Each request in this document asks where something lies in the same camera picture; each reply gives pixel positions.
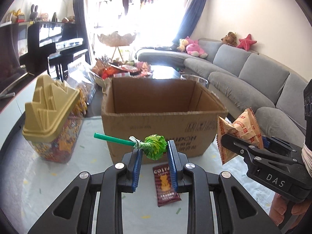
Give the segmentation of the right human hand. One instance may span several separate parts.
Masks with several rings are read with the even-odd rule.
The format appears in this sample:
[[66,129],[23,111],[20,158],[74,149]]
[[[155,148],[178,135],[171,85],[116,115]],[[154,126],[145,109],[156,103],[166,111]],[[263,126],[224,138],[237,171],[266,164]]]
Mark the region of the right human hand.
[[[299,224],[299,222],[302,220],[302,218],[308,211],[310,205],[311,205],[311,200],[305,200],[304,202],[295,204],[293,206],[291,213],[292,215],[296,215],[298,218],[295,220],[295,222],[290,227],[290,229],[293,229]],[[286,210],[287,210],[287,203],[285,202],[285,200],[282,198],[280,194],[275,193],[273,197],[273,201],[271,203],[269,217],[277,226],[283,222],[285,218]]]

